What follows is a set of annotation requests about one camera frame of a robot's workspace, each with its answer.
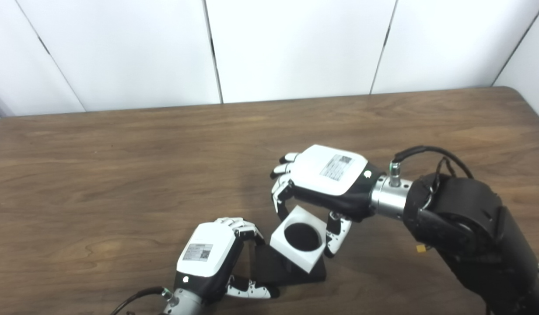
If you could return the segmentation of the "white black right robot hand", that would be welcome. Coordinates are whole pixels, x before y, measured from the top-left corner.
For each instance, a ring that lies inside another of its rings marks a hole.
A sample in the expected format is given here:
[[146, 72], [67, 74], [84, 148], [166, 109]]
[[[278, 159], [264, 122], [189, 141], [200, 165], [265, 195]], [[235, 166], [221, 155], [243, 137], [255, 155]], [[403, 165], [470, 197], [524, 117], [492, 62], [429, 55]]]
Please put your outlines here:
[[324, 255], [333, 258], [352, 223], [373, 217], [373, 189], [385, 172], [355, 152], [313, 145], [289, 152], [271, 172], [271, 198], [280, 220], [289, 215], [286, 201], [297, 199], [329, 211]]

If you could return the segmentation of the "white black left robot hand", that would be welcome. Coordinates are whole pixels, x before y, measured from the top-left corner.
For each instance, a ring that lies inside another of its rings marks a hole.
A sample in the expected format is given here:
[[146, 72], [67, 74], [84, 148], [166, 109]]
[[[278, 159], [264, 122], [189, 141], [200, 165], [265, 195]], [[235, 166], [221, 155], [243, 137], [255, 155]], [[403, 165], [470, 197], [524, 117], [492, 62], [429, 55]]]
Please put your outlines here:
[[254, 223], [242, 217], [222, 217], [199, 224], [177, 261], [174, 289], [187, 291], [209, 305], [227, 295], [238, 298], [276, 299], [277, 287], [233, 274], [244, 244], [265, 245]]

